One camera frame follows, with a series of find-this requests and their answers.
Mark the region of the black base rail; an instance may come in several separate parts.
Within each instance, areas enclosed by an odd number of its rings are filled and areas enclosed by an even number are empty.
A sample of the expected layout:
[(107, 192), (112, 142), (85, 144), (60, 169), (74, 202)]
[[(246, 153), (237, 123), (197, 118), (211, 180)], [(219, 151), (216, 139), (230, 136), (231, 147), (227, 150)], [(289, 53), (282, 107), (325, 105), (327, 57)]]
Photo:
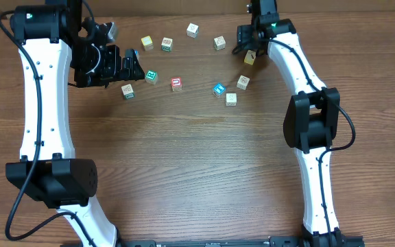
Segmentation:
[(268, 239), (237, 239), (224, 241), (155, 242), (154, 240), (124, 241), (121, 247), (305, 247), (329, 246), (327, 236), (314, 240), (300, 237), (270, 237)]

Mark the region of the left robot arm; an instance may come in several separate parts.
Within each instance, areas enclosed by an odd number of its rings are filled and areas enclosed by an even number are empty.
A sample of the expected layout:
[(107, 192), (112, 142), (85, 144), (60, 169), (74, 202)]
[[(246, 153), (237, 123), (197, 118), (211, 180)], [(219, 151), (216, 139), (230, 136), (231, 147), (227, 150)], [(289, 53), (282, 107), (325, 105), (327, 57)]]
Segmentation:
[(25, 127), (19, 160), (5, 175), (21, 196), (67, 219), (81, 246), (122, 246), (97, 199), (95, 162), (77, 158), (69, 127), (70, 86), (106, 87), (142, 80), (133, 49), (115, 45), (113, 22), (83, 17), (85, 1), (46, 1), (7, 12), (5, 34), (18, 47), (25, 81)]

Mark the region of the white block yellow side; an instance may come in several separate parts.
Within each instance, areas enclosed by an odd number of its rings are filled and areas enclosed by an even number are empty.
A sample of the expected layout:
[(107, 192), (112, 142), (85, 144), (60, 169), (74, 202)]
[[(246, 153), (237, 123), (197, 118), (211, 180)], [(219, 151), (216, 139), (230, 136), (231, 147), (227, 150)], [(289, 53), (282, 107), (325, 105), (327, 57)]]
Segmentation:
[(227, 93), (226, 94), (226, 105), (227, 106), (236, 106), (237, 105), (237, 94), (236, 93)]

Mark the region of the white picture block dark side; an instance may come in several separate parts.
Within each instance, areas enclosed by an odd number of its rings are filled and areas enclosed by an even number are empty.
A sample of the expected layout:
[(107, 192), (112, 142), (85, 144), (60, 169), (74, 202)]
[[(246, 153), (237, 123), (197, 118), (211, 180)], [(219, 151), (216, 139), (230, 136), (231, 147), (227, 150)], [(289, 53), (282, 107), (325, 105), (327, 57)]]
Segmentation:
[(250, 78), (241, 75), (237, 81), (237, 88), (242, 89), (242, 90), (246, 90), (247, 86), (249, 84)]

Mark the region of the yellow top block left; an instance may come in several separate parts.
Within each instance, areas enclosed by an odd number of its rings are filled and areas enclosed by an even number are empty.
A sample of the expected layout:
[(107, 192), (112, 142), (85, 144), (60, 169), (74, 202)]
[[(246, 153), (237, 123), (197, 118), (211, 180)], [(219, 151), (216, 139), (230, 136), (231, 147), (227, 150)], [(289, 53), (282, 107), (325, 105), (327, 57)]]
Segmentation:
[(141, 42), (145, 51), (149, 51), (154, 48), (154, 44), (150, 36), (143, 37)]

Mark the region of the blue letter T block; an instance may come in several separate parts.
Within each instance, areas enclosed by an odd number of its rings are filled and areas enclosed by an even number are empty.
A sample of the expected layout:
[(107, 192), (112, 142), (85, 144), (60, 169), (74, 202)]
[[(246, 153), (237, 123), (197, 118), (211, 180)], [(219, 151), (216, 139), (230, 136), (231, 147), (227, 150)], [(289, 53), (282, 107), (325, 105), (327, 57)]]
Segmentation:
[(221, 97), (225, 92), (226, 87), (221, 83), (218, 83), (213, 87), (213, 95), (216, 97)]

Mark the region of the white block top centre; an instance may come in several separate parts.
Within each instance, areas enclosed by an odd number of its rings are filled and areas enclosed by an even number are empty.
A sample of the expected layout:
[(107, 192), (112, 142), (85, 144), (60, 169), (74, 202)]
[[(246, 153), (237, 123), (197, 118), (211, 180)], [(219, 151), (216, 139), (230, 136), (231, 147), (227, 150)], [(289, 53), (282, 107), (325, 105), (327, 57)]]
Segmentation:
[(199, 26), (193, 23), (190, 23), (187, 27), (187, 36), (191, 38), (196, 38), (199, 33)]

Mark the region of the yellow side picture block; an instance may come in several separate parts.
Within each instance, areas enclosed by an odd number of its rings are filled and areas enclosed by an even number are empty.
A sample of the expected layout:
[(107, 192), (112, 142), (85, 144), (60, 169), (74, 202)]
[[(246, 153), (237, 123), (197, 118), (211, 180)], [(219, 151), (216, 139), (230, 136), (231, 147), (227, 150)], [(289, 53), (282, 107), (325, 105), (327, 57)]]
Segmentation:
[(256, 52), (253, 50), (248, 50), (246, 52), (244, 62), (246, 64), (253, 65), (255, 60), (256, 60)]

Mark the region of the blue letter block far left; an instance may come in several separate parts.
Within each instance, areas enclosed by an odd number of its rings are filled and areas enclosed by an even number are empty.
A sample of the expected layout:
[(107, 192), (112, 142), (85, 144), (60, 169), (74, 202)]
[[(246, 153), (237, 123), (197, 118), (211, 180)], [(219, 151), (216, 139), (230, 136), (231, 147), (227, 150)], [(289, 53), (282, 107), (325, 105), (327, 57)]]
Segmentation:
[(139, 58), (140, 58), (139, 52), (137, 50), (134, 50), (134, 52), (135, 52), (136, 59), (139, 60)]

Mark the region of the red letter U block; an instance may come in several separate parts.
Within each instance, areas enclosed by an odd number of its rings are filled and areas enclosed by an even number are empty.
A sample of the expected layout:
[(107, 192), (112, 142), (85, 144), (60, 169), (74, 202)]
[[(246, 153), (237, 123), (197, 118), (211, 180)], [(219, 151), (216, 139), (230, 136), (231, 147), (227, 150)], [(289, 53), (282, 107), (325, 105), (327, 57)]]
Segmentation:
[(182, 90), (182, 78), (176, 77), (171, 79), (171, 88), (172, 91), (181, 91)]

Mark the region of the green letter R block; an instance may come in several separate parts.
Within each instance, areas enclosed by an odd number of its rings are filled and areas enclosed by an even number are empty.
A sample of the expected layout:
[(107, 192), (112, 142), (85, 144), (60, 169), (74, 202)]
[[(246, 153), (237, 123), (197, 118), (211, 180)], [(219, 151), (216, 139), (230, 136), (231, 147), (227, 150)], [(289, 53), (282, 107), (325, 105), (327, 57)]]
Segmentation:
[(150, 84), (156, 84), (158, 81), (158, 73), (156, 71), (149, 70), (145, 75), (145, 81)]

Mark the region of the wooden block green letter side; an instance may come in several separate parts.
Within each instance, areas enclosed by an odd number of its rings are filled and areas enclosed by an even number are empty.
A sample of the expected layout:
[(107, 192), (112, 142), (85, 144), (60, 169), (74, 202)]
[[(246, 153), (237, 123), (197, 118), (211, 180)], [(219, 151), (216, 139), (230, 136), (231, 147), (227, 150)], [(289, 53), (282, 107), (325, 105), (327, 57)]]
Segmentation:
[(173, 47), (173, 40), (171, 38), (164, 37), (161, 43), (161, 49), (163, 51), (171, 52)]

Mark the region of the white grapes picture block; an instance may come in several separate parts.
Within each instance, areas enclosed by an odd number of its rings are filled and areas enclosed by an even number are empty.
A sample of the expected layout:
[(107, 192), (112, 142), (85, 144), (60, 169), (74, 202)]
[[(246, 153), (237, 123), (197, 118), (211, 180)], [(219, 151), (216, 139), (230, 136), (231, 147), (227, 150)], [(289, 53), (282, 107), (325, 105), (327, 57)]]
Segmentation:
[(131, 84), (122, 86), (121, 90), (125, 99), (132, 99), (135, 97), (134, 90)]

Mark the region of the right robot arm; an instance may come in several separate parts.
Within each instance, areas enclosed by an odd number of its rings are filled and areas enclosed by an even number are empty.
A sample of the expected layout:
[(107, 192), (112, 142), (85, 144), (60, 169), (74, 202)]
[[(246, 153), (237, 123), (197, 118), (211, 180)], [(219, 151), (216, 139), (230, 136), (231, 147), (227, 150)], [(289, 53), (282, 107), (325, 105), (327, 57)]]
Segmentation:
[(330, 158), (337, 134), (340, 96), (311, 68), (289, 19), (281, 19), (275, 0), (251, 0), (249, 25), (237, 28), (233, 53), (253, 49), (278, 67), (291, 99), (283, 122), (287, 145), (294, 150), (302, 176), (304, 216), (301, 246), (344, 246), (333, 211)]

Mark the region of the white picture block centre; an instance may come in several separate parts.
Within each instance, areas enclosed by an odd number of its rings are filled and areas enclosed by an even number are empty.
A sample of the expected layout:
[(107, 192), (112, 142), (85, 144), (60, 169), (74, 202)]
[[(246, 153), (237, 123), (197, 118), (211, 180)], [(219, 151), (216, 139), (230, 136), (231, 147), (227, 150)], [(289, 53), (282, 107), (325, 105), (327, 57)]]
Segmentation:
[(219, 36), (213, 39), (214, 47), (216, 51), (224, 49), (226, 47), (226, 41), (223, 36)]

